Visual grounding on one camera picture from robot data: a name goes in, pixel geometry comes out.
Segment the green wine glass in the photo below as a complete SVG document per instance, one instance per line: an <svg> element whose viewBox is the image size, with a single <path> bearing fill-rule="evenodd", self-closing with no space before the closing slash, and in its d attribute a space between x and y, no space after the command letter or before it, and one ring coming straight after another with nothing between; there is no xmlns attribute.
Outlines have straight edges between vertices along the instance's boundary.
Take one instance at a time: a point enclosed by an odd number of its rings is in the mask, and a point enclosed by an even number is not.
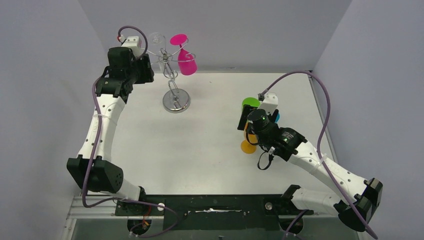
<svg viewBox="0 0 424 240"><path fill-rule="evenodd" d="M261 102L254 97L247 97L242 101L241 111L243 112L245 109L257 108L259 107Z"/></svg>

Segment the blue wine glass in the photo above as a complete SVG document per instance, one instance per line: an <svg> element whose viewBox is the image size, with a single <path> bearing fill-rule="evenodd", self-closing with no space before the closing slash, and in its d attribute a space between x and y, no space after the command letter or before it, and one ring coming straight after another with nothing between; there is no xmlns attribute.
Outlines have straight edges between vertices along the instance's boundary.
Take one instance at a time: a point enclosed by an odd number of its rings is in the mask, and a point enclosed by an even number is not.
<svg viewBox="0 0 424 240"><path fill-rule="evenodd" d="M279 113L279 112L275 112L275 113L272 115L272 120L273 120L273 122L274 122L274 123L277 123L277 122L279 121L279 119L280 119L280 113Z"/></svg>

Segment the orange wine glass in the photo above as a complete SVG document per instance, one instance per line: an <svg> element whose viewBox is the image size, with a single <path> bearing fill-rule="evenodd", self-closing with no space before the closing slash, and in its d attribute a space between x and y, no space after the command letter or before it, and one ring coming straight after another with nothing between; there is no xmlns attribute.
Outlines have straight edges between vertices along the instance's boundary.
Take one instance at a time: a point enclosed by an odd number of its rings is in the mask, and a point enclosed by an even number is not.
<svg viewBox="0 0 424 240"><path fill-rule="evenodd" d="M242 152L250 155L255 153L257 150L257 146L254 145L255 143L257 143L257 138L255 135L247 133L247 127L248 127L248 123L246 122L243 129L244 140L241 142L240 148Z"/></svg>

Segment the clear wine glass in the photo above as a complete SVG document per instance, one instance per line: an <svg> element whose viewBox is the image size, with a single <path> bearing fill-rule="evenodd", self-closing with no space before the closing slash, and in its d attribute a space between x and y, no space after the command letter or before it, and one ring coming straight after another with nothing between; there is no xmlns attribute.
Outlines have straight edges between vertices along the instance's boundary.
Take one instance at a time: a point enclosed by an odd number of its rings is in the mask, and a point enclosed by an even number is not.
<svg viewBox="0 0 424 240"><path fill-rule="evenodd" d="M166 38L158 32L153 32L148 36L150 54L155 57L155 64L158 65L160 73L164 72L163 51L166 50Z"/></svg>

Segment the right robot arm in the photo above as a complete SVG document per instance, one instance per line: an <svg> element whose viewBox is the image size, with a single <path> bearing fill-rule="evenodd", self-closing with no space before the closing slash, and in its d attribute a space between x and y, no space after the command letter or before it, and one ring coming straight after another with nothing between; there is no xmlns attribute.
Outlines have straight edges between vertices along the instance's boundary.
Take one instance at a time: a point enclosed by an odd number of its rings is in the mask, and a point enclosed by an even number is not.
<svg viewBox="0 0 424 240"><path fill-rule="evenodd" d="M264 109L245 104L238 130L247 143L268 155L267 170L278 157L298 166L332 190L325 193L292 184L282 195L298 210L310 210L338 217L357 232L369 231L369 223L380 206L383 183L366 179L343 168L319 153L303 135L289 127L280 127Z"/></svg>

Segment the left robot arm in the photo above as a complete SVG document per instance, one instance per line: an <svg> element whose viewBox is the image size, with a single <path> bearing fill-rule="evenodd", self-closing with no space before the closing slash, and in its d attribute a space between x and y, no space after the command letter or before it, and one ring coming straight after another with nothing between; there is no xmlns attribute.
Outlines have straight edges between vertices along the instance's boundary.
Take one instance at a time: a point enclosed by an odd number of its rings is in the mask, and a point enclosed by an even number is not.
<svg viewBox="0 0 424 240"><path fill-rule="evenodd" d="M143 206L144 188L125 178L123 169L112 162L111 152L119 118L134 85L153 82L154 72L146 49L136 52L130 47L112 47L107 58L108 65L91 87L94 111L87 135L77 156L67 160L66 168L81 189L85 208L104 203L87 203L88 192Z"/></svg>

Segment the pink wine glass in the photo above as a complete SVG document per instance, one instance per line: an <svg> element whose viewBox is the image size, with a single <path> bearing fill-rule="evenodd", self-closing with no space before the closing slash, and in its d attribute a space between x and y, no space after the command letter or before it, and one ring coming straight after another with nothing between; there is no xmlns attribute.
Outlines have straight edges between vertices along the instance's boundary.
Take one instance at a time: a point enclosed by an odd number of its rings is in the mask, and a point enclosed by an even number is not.
<svg viewBox="0 0 424 240"><path fill-rule="evenodd" d="M182 75L190 76L196 73L198 66L195 61L195 56L185 50L185 45L188 43L188 36L184 33L174 35L169 43L173 46L179 46L177 64Z"/></svg>

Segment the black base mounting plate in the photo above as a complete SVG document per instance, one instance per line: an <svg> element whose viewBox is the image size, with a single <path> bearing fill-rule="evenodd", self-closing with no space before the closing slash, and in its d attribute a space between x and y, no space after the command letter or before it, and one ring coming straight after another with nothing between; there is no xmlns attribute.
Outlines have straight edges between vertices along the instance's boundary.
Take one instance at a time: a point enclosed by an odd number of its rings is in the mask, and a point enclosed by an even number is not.
<svg viewBox="0 0 424 240"><path fill-rule="evenodd" d="M278 231L289 225L285 217L300 213L281 194L146 195L153 206L118 201L115 215L128 217L128 228L148 230L217 231L262 229Z"/></svg>

